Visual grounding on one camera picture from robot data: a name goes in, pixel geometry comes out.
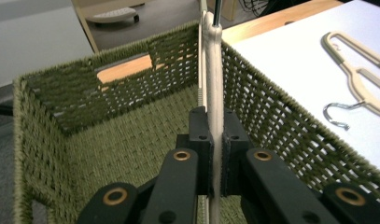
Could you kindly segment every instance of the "green woven basket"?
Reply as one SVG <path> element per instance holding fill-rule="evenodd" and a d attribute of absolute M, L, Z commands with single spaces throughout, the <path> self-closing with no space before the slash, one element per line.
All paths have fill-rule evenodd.
<path fill-rule="evenodd" d="M 34 72 L 15 85 L 15 223 L 32 202 L 49 223 L 75 223 L 102 186 L 154 177 L 197 106 L 198 22 L 90 58 Z M 225 106 L 253 142 L 277 152 L 312 189 L 354 182 L 380 200 L 380 172 L 330 133 L 230 46 L 223 44 Z M 102 84 L 98 69 L 148 53 L 153 67 Z M 245 222 L 238 197 L 223 223 Z"/>

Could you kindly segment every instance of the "chair wheel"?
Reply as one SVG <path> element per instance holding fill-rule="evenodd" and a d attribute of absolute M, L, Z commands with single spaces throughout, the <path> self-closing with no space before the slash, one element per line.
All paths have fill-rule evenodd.
<path fill-rule="evenodd" d="M 139 15 L 135 15 L 134 16 L 134 22 L 139 22 L 140 21 L 140 17 Z"/>

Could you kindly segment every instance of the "metal hook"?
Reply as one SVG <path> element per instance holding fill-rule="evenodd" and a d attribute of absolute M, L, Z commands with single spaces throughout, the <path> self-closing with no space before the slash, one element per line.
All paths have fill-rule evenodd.
<path fill-rule="evenodd" d="M 363 105 L 365 105 L 364 101 L 360 101 L 360 102 L 358 102 L 355 105 L 344 105 L 344 104 L 339 104 L 339 103 L 331 103 L 331 104 L 328 104 L 328 105 L 324 106 L 324 108 L 323 108 L 323 115 L 324 115 L 324 118 L 326 118 L 326 120 L 328 120 L 331 124 L 334 124 L 334 125 L 336 125 L 338 127 L 344 128 L 345 130 L 349 130 L 350 126 L 347 123 L 343 123 L 343 122 L 339 122 L 339 121 L 334 120 L 329 115 L 329 113 L 328 113 L 327 110 L 331 106 L 336 106 L 336 107 L 339 107 L 339 108 L 342 108 L 342 109 L 352 110 L 352 109 L 359 108 L 359 107 L 361 107 Z"/>

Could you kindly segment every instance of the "white table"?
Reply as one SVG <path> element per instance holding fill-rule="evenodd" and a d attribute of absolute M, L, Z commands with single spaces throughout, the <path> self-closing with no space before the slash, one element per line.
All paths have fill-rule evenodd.
<path fill-rule="evenodd" d="M 334 119 L 351 126 L 348 131 L 330 124 L 323 116 L 323 107 L 329 103 L 352 105 L 357 102 L 348 88 L 345 73 L 320 44 L 324 34 L 336 30 L 347 33 L 380 55 L 380 7 L 359 0 L 254 36 L 233 47 L 380 169 L 379 116 L 365 107 L 351 111 L 331 108 L 329 112 Z M 355 55 L 349 52 L 346 56 L 357 64 Z M 373 92 L 380 99 L 380 91 Z"/>

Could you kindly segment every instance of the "wall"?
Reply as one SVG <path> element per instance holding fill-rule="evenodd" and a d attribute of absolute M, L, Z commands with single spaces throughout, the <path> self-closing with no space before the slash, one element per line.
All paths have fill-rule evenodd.
<path fill-rule="evenodd" d="M 92 55 L 70 0 L 0 0 L 0 87 Z"/>

